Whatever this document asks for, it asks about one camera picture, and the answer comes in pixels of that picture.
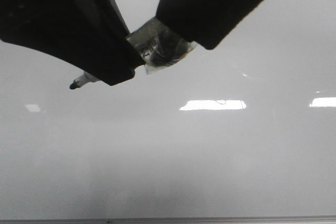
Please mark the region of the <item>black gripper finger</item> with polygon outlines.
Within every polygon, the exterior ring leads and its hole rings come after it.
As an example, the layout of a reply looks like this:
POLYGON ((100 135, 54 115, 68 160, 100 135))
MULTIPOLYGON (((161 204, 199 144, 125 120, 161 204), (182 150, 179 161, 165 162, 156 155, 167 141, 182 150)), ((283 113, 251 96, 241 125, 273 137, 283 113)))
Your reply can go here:
POLYGON ((115 0, 1 0, 1 40, 54 56, 108 85, 144 65, 115 0))
POLYGON ((264 0, 160 0, 156 18, 188 42, 214 49, 264 0))

